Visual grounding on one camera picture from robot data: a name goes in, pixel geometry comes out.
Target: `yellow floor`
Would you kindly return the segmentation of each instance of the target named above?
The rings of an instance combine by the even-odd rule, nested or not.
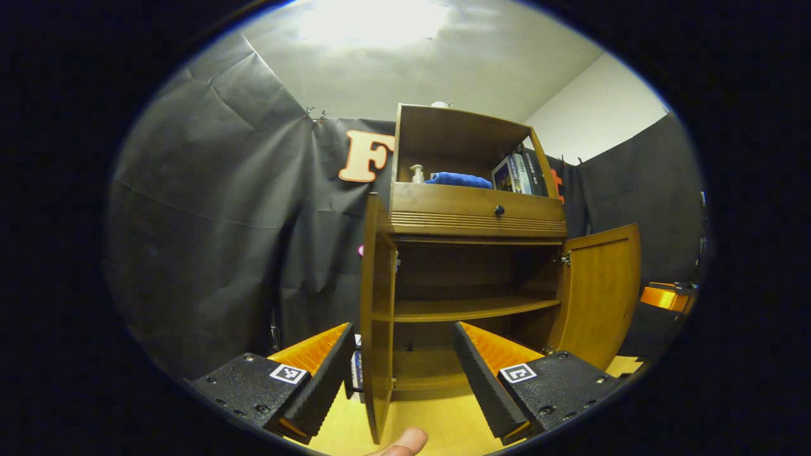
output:
[[[615,356],[606,369],[606,374],[619,378],[622,374],[633,374],[640,366],[642,362],[637,361],[636,356]]]
[[[636,372],[641,365],[636,358],[617,356],[606,372],[618,377]],[[420,456],[482,456],[505,448],[500,439],[493,437],[472,392],[453,398],[392,401],[383,445],[375,445],[366,406],[357,399],[347,399],[343,385],[321,430],[307,447],[332,456],[363,456],[391,444],[411,426],[428,433],[428,443]]]

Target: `soap dispenser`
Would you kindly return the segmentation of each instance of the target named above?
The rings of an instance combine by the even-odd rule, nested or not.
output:
[[[411,182],[413,182],[413,183],[425,183],[425,176],[423,176],[423,166],[422,165],[411,166],[411,170],[414,172],[414,177],[411,178]]]

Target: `open cabinet door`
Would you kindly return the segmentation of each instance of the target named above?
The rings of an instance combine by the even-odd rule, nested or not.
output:
[[[380,444],[393,389],[394,274],[397,247],[380,195],[367,200],[363,227],[360,334],[363,392],[371,438]]]
[[[570,239],[563,246],[560,314],[550,342],[606,370],[620,349],[639,298],[637,224]]]

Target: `blue towel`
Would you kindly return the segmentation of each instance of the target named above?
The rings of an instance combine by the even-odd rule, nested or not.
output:
[[[460,185],[462,187],[493,188],[493,184],[484,178],[458,173],[436,173],[433,179],[425,183],[439,183],[442,185]]]

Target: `orange foam pad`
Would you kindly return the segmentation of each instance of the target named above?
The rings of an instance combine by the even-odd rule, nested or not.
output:
[[[323,333],[316,334],[270,355],[268,359],[294,368],[305,369],[310,375],[314,376],[348,324],[344,323]]]
[[[502,338],[484,329],[468,325],[460,321],[461,327],[467,333],[478,353],[487,364],[487,368],[498,376],[499,370],[516,364],[529,363],[543,358],[537,351],[531,350],[507,338]]]

